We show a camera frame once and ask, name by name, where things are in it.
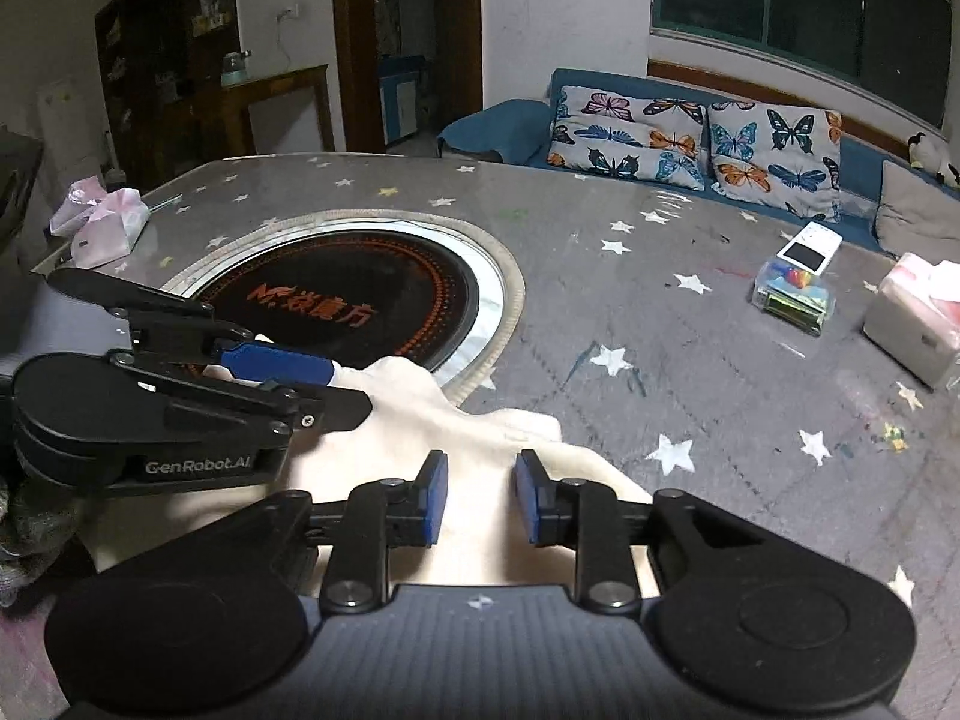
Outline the dark wooden door frame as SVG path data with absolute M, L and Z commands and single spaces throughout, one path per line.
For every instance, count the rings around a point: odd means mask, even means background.
M 382 151 L 483 107 L 482 0 L 332 0 L 345 145 Z

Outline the black white plush toy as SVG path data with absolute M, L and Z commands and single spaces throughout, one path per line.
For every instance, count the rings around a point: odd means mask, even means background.
M 960 174 L 952 164 L 949 153 L 924 132 L 908 138 L 908 158 L 913 169 L 928 174 L 944 187 L 957 190 Z

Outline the dark window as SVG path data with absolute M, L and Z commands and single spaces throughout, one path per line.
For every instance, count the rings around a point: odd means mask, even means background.
M 654 0 L 658 28 L 823 71 L 939 127 L 950 0 Z

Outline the cream garment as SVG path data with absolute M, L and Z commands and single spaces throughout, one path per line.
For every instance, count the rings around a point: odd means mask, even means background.
M 610 461 L 565 442 L 553 416 L 514 408 L 469 415 L 452 405 L 427 369 L 404 358 L 384 358 L 363 371 L 337 367 L 334 382 L 370 397 L 373 411 L 361 426 L 298 434 L 272 484 L 106 500 L 80 535 L 96 567 L 107 569 L 283 489 L 327 502 L 347 499 L 370 481 L 415 478 L 433 450 L 444 452 L 449 465 L 438 543 L 395 550 L 395 583 L 571 583 L 573 553 L 535 548 L 527 538 L 512 479 L 524 449 L 534 450 L 552 478 L 597 481 L 626 502 L 651 502 L 651 494 Z

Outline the grey plain cushion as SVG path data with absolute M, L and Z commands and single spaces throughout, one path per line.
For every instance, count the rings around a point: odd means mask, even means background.
M 874 227 L 889 255 L 916 254 L 931 263 L 960 259 L 958 200 L 893 161 L 884 163 Z

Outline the dark wooden bookshelf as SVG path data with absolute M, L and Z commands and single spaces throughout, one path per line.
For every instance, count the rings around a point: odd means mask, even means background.
M 218 114 L 236 0 L 110 0 L 96 18 L 99 71 L 119 169 L 148 192 L 228 154 Z

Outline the right butterfly pillow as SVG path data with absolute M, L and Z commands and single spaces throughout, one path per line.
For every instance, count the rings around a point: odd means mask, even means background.
M 843 137 L 839 112 L 727 101 L 709 106 L 708 125 L 716 192 L 803 220 L 836 216 Z

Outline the left butterfly pillow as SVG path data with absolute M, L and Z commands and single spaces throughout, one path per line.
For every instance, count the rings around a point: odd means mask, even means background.
M 547 163 L 620 181 L 701 192 L 708 112 L 686 99 L 640 99 L 610 89 L 563 86 Z

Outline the dark wooden side table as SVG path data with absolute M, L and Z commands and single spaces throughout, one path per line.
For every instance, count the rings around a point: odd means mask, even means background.
M 303 109 L 313 111 L 319 151 L 335 151 L 331 93 L 325 64 L 256 76 L 213 94 L 212 112 L 223 125 L 229 158 L 257 153 L 257 135 L 283 140 L 281 124 L 295 125 Z

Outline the blue sofa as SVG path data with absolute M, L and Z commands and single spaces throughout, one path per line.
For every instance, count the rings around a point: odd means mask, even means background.
M 875 148 L 834 109 L 558 68 L 546 98 L 467 115 L 439 133 L 438 149 L 818 221 L 892 257 L 958 255 L 957 167 L 940 153 L 902 160 Z

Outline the white tissue box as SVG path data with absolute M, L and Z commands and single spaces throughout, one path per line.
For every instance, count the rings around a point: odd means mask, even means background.
M 957 388 L 957 263 L 901 255 L 878 283 L 862 330 L 926 387 Z

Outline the glass kettle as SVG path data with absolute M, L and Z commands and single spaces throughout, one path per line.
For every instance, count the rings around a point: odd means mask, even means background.
M 249 68 L 247 68 L 249 57 L 251 57 L 249 50 L 235 50 L 235 52 L 228 52 L 223 57 L 221 86 L 229 88 L 230 86 L 240 85 L 249 78 Z

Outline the grey star tablecloth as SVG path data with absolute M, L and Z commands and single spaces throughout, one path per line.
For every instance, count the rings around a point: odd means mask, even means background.
M 791 226 L 599 177 L 371 154 L 199 167 L 148 195 L 153 218 L 110 273 L 163 286 L 268 245 L 302 218 L 366 211 L 467 223 L 511 252 L 524 312 L 467 398 L 521 408 L 646 489 L 679 486 L 873 575 L 913 605 L 898 705 L 958 712 L 958 397 L 862 335 L 889 262 L 845 245 L 820 337 L 748 299 Z

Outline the pink tissue pack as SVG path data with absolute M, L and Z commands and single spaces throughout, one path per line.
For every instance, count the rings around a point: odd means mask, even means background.
M 98 177 L 74 182 L 59 208 L 50 216 L 47 231 L 70 242 L 70 261 L 93 270 L 127 257 L 149 220 L 149 208 L 135 188 L 107 192 Z

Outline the clear box of coloured items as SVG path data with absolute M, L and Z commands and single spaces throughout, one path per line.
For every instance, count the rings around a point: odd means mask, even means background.
M 750 302 L 812 337 L 822 335 L 835 310 L 835 296 L 819 277 L 781 259 L 767 260 L 758 270 Z

